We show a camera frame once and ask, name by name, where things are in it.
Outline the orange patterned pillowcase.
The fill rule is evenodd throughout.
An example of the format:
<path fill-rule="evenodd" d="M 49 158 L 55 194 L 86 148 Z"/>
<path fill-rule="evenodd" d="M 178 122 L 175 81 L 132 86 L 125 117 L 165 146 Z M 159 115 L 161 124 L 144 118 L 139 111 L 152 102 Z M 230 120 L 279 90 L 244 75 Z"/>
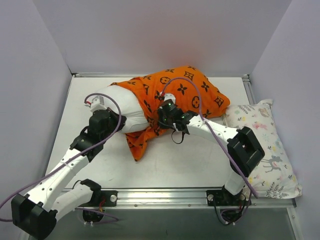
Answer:
<path fill-rule="evenodd" d="M 113 85 L 125 88 L 136 96 L 149 124 L 145 130 L 125 133 L 135 161 L 143 157 L 149 140 L 165 133 L 157 123 L 157 108 L 164 101 L 163 93 L 173 94 L 176 105 L 184 112 L 191 110 L 202 113 L 205 118 L 221 117 L 230 105 L 230 100 L 201 71 L 192 66 L 165 69 L 114 82 L 109 86 Z"/>

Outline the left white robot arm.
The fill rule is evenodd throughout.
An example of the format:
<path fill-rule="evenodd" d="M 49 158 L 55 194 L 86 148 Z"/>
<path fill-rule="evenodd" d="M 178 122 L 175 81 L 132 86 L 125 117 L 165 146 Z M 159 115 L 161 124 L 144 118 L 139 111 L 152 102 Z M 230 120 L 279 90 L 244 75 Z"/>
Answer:
<path fill-rule="evenodd" d="M 90 179 L 80 181 L 67 193 L 62 191 L 103 150 L 106 140 L 125 126 L 126 120 L 110 108 L 94 111 L 56 167 L 25 195 L 13 197 L 13 224 L 35 239 L 44 240 L 57 222 L 78 206 L 99 204 L 102 187 Z"/>

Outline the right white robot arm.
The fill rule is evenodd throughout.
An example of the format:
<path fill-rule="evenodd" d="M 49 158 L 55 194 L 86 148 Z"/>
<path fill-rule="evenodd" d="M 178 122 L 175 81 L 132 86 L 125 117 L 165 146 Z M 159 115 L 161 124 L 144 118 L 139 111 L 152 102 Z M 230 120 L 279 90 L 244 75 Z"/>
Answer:
<path fill-rule="evenodd" d="M 204 118 L 200 113 L 184 112 L 174 102 L 166 100 L 158 109 L 159 125 L 165 129 L 194 135 L 217 142 L 230 162 L 231 170 L 224 184 L 222 200 L 232 205 L 240 198 L 245 186 L 255 198 L 257 191 L 249 183 L 249 176 L 265 156 L 265 151 L 255 133 L 249 127 L 241 129 L 227 127 Z"/>

